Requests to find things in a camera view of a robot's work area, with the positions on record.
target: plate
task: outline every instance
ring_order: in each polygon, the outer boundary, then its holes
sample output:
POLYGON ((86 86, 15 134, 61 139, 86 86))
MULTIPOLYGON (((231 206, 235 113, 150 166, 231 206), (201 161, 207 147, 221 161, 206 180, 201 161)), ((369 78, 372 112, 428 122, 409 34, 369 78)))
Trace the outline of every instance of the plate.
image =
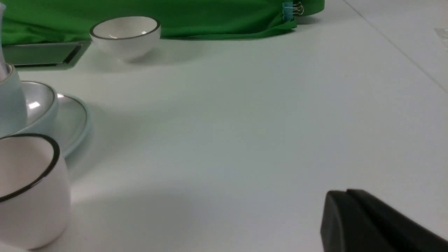
POLYGON ((59 144, 64 157, 81 144, 91 128, 91 116, 87 105, 79 98, 58 94, 59 111, 49 136, 59 144))

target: black rim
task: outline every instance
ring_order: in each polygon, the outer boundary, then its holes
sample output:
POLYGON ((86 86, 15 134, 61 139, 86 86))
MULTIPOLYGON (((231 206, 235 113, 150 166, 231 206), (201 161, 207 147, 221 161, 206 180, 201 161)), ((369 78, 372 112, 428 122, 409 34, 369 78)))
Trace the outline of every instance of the black rim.
MULTIPOLYGON (((126 16, 126 17, 145 17, 145 16, 126 16)), ((156 31, 156 30, 160 27, 160 22, 159 22, 157 19, 152 18, 152 17, 145 17, 145 18, 150 18, 150 19, 154 20, 154 21, 157 23, 157 25, 155 26, 155 28, 154 28, 153 30, 151 30, 151 31, 149 31, 149 32, 147 32, 147 33, 145 33, 145 34, 142 34, 142 35, 137 35, 137 36, 134 36, 134 37, 116 38, 116 39, 114 39, 114 38, 100 37, 100 36, 96 35, 96 34, 93 32, 93 30, 95 29, 95 27, 97 27, 98 25, 100 25, 100 24, 102 24, 102 23, 104 23, 104 22, 113 20, 113 19, 117 19, 117 18, 123 18, 123 17, 116 17, 116 18, 111 18, 111 19, 108 19, 108 20, 104 20, 104 21, 101 21, 101 22, 97 23, 96 25, 92 26, 92 28, 90 28, 90 35, 92 35, 92 36, 94 36, 94 37, 96 37, 96 38, 98 38, 98 39, 108 39, 108 40, 133 39, 133 38, 138 38, 138 37, 142 37, 142 36, 145 36, 145 35, 147 35, 147 34, 153 33, 154 31, 156 31)))
POLYGON ((42 172, 42 174, 35 179, 33 182, 31 182, 30 184, 20 188, 19 190, 12 192, 10 194, 7 194, 5 196, 0 197, 0 203, 10 200, 12 198, 15 198, 17 196, 19 196, 20 194, 28 191, 29 189, 33 188, 35 185, 39 184, 46 176, 48 176, 50 174, 50 172, 53 170, 53 168, 55 168, 56 163, 59 160, 59 156, 60 156, 60 149, 59 149, 59 145, 57 144, 57 142, 46 135, 41 135, 41 134, 17 134, 17 135, 11 135, 11 136, 6 136, 6 137, 2 137, 0 138, 0 140, 6 139, 6 138, 15 138, 15 137, 37 137, 37 138, 42 138, 44 140, 46 140, 47 142, 49 142, 52 147, 53 147, 53 159, 50 162, 50 164, 48 165, 48 167, 42 172))

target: green cloth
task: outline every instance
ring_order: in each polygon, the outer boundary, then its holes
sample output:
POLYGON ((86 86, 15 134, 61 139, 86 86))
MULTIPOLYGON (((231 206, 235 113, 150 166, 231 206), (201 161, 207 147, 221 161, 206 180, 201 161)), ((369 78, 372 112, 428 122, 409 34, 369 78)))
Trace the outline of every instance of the green cloth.
MULTIPOLYGON (((163 38, 252 39, 290 32, 282 3, 289 0, 0 0, 6 6, 2 44, 90 39, 96 23, 121 16, 148 16, 163 38)), ((323 10, 324 0, 301 0, 301 16, 323 10)))

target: white bowl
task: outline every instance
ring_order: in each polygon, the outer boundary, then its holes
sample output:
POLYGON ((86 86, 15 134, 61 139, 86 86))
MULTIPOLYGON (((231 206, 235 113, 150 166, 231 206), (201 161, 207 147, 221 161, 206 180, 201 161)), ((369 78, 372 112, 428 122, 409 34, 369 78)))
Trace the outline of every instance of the white bowl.
POLYGON ((42 247, 70 216, 70 182, 55 140, 39 134, 0 139, 0 242, 42 247))
POLYGON ((90 29, 100 50, 131 61, 147 54, 160 40, 160 23, 150 17, 118 17, 90 29))
POLYGON ((26 126, 15 134, 37 133, 49 135, 58 113, 59 101, 56 91, 37 82, 22 82, 25 93, 28 120, 26 126))

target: ceramic tableware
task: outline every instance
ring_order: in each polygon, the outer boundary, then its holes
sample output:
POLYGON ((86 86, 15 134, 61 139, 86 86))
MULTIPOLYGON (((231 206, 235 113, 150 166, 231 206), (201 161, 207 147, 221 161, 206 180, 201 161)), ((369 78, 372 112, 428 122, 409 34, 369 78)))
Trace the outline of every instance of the ceramic tableware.
POLYGON ((65 229, 70 214, 69 176, 57 142, 45 135, 0 139, 0 241, 42 247, 65 229))
POLYGON ((100 50, 132 61, 156 46, 160 39, 160 23, 151 17, 118 17, 93 26, 90 36, 100 50))
POLYGON ((75 96, 58 94, 59 113, 49 136, 54 138, 64 157, 70 155, 91 128, 90 111, 87 105, 75 96))
POLYGON ((49 85, 23 81, 28 120, 25 127, 14 134, 38 133, 48 135, 58 114, 57 93, 49 85))
POLYGON ((16 68, 7 64, 8 76, 0 82, 0 137, 23 129, 27 122, 25 95, 16 68))

